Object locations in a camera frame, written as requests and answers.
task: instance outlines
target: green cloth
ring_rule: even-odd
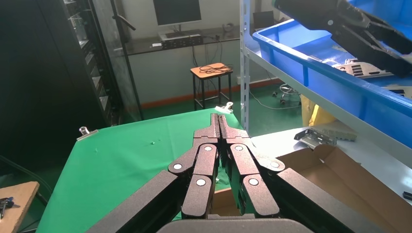
[[[193,132],[210,125],[214,109],[99,130],[76,142],[37,233],[87,231],[192,147]],[[229,126],[241,129],[234,115]],[[217,189],[228,187],[220,169]]]

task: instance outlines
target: open cardboard box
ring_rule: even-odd
[[[320,145],[278,159],[385,232],[412,232],[412,206],[339,148]],[[215,192],[212,213],[239,215],[230,188]]]

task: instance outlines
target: white wall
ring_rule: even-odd
[[[223,42],[222,62],[233,66],[232,86],[237,85],[237,76],[240,76],[240,41]],[[208,45],[209,57],[213,57],[217,44]],[[199,66],[207,64],[205,46],[195,46],[196,60]],[[220,50],[215,62],[219,62]],[[129,56],[135,78],[140,102],[147,103],[178,96],[193,94],[193,82],[190,69],[192,63],[191,47],[165,50]],[[251,61],[251,81],[268,79],[266,71]],[[217,78],[213,80],[216,88]],[[227,78],[222,78],[222,88],[228,87]]]
[[[153,0],[122,0],[122,3],[126,19],[136,27],[135,31],[130,30],[132,39],[155,37],[158,32],[170,30],[157,25]],[[239,25],[239,3],[240,0],[199,0],[202,21],[183,24],[182,30],[218,28],[227,23]],[[273,10],[275,19],[283,17],[271,4],[272,0],[262,0],[262,11]],[[255,1],[250,5],[254,12]]]
[[[155,37],[159,31],[169,30],[157,25],[153,0],[122,0],[125,17],[136,27],[130,31],[133,39]],[[182,30],[207,29],[221,27],[222,24],[240,22],[240,0],[199,0],[202,22],[184,24]],[[275,19],[281,17],[280,12],[271,6],[272,0],[262,0],[262,11],[274,11]],[[255,1],[251,1],[251,12],[254,12]],[[223,42],[223,59],[225,64],[232,64],[234,73],[232,85],[236,85],[240,75],[240,42],[239,40]],[[209,45],[209,56],[213,56],[217,44]],[[196,46],[198,65],[206,65],[205,47]],[[133,76],[141,103],[164,100],[193,93],[193,68],[191,47],[151,52],[129,56]],[[268,79],[264,69],[255,63],[250,64],[251,81]],[[222,79],[222,88],[227,87],[227,79]]]

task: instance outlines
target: blue crate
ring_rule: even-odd
[[[412,38],[412,0],[351,0]],[[362,80],[331,65],[353,58],[327,31],[287,21],[253,34],[262,58],[308,89],[412,148],[412,100],[372,84],[407,85],[412,76]]]

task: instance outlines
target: floor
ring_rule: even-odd
[[[299,106],[300,98],[298,96],[289,96],[286,104],[280,104],[280,96],[273,97],[272,93],[278,90],[278,85],[271,85],[266,87],[260,87],[252,89],[252,93],[262,104],[272,108],[294,107],[284,110],[272,110],[261,106],[252,96],[249,101],[249,135],[259,136],[268,133],[279,132],[288,129],[294,129],[302,126],[301,106]],[[233,93],[233,113],[240,121],[240,93]],[[218,100],[214,99],[206,102],[207,108],[214,108],[218,105]],[[164,117],[179,113],[185,113],[193,111],[193,101],[185,101],[181,103],[171,104],[167,106],[161,106],[152,109],[146,109],[144,115],[146,119],[153,119],[157,117]],[[47,170],[37,171],[37,175],[41,176],[52,188],[56,185],[56,182],[60,176],[63,167],[51,167]],[[25,174],[9,175],[7,179],[0,177],[0,187],[15,185],[33,180]],[[42,193],[47,199],[50,194],[44,188],[40,188]],[[40,220],[44,211],[44,206],[39,200],[34,199],[25,219],[23,220],[20,231],[29,226],[27,229],[31,229],[37,226],[38,220]]]
[[[279,92],[278,85],[270,85],[254,88],[251,92],[261,103],[272,108],[294,107],[285,110],[272,110],[261,106],[251,95],[249,95],[249,135],[259,136],[283,130],[294,129],[302,126],[302,109],[299,106],[299,96],[287,96],[285,105],[280,104],[280,95],[277,98],[272,96],[274,91]],[[218,105],[218,100],[206,102],[207,108],[214,108]],[[240,93],[233,93],[233,113],[240,122]],[[167,106],[161,106],[144,111],[145,119],[169,116],[179,113],[193,111],[193,101],[185,101]]]

